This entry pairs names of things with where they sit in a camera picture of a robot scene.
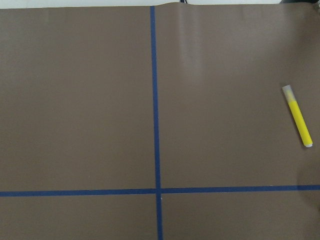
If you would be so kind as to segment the yellow highlighter pen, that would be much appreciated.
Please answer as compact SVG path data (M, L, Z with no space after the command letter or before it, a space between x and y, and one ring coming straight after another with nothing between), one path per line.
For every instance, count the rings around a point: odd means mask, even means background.
M285 85L282 87L283 94L286 98L288 107L290 109L291 115L295 122L296 128L300 135L301 141L306 148L313 146L313 140L307 128L306 122L300 110L299 104L296 100L292 87L290 85Z

